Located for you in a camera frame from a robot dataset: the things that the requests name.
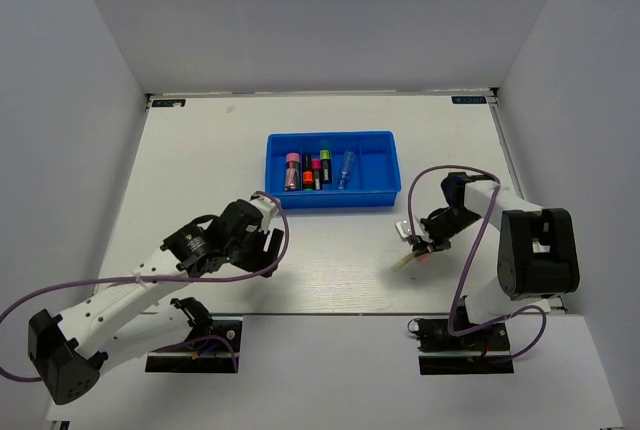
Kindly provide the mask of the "black highlighter pink cap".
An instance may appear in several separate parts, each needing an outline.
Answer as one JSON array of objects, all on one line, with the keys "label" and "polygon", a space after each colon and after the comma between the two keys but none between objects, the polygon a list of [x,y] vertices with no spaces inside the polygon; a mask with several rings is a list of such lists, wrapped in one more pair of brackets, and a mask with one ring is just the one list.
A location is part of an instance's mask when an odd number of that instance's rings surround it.
[{"label": "black highlighter pink cap", "polygon": [[312,160],[313,188],[320,191],[323,188],[323,166],[320,159]]}]

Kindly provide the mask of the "glue stick pink cap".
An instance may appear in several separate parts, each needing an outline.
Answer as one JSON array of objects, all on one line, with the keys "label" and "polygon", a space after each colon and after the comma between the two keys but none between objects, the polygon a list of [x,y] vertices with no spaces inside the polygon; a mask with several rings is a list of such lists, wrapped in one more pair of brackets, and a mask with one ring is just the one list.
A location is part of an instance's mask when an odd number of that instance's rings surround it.
[{"label": "glue stick pink cap", "polygon": [[297,191],[301,188],[301,155],[288,153],[285,157],[285,191]]}]

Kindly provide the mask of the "black highlighter yellow cap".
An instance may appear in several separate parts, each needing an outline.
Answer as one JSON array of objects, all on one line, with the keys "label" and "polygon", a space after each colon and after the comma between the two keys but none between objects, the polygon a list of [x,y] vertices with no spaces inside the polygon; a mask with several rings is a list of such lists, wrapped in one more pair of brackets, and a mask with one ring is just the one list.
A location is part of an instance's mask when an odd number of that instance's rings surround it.
[{"label": "black highlighter yellow cap", "polygon": [[323,184],[332,183],[331,153],[328,149],[320,151],[320,162]]}]

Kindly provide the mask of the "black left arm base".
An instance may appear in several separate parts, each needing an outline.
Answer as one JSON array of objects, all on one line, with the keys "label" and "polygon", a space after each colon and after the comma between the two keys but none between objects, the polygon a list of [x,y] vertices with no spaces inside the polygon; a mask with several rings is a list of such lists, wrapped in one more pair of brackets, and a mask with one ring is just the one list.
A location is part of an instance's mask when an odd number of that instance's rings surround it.
[{"label": "black left arm base", "polygon": [[207,338],[189,336],[171,350],[149,353],[145,372],[150,374],[236,374],[239,370],[243,318],[214,318]]}]

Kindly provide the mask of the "thin yellow highlighter pen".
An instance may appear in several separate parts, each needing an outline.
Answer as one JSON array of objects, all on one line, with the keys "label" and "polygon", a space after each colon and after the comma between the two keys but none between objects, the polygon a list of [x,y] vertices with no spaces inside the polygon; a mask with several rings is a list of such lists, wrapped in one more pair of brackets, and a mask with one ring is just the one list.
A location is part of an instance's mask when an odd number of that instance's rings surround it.
[{"label": "thin yellow highlighter pen", "polygon": [[399,271],[400,269],[402,269],[403,267],[405,267],[406,265],[414,261],[415,258],[416,258],[415,254],[413,252],[409,252],[407,255],[400,258],[396,263],[394,263],[391,266],[391,271],[392,272]]}]

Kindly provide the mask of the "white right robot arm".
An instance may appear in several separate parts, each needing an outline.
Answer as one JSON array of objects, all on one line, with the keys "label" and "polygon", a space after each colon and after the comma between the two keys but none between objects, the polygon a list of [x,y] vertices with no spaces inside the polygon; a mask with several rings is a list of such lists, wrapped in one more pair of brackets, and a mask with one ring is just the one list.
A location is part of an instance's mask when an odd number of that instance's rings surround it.
[{"label": "white right robot arm", "polygon": [[[531,203],[485,170],[446,165],[440,184],[445,205],[426,218],[409,215],[396,231],[414,258],[450,249],[472,225],[479,230],[461,271],[447,331],[461,347],[484,341],[488,327],[526,312],[541,313],[541,301],[575,292],[580,270],[570,213]],[[465,294],[465,283],[488,228],[499,234],[496,275]]]}]

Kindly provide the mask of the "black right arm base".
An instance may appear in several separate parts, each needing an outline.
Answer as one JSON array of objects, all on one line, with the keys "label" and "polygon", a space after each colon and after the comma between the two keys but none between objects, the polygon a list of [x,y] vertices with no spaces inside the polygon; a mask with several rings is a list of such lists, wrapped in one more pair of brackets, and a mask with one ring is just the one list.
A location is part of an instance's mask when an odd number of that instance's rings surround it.
[{"label": "black right arm base", "polygon": [[511,345],[504,324],[455,337],[446,319],[414,318],[407,331],[417,343],[422,376],[513,374]]}]

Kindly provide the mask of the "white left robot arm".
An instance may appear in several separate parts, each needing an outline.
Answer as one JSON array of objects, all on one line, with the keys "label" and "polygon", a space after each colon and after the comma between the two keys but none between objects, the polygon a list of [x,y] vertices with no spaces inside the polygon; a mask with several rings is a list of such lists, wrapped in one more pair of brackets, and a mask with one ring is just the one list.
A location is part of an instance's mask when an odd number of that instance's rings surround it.
[{"label": "white left robot arm", "polygon": [[281,213],[279,201],[262,192],[236,200],[166,237],[130,276],[56,315],[34,315],[28,356],[53,402],[81,398],[107,372],[148,352],[226,345],[202,303],[173,294],[225,264],[245,279],[270,277],[288,246],[287,228],[270,227]]}]

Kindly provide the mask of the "black highlighter orange cap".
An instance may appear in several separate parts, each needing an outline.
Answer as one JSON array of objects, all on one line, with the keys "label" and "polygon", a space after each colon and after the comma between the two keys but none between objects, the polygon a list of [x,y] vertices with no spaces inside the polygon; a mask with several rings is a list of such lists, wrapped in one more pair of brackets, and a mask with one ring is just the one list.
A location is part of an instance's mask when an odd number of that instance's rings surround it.
[{"label": "black highlighter orange cap", "polygon": [[302,187],[310,191],[315,189],[313,158],[309,153],[304,153],[302,156]]}]

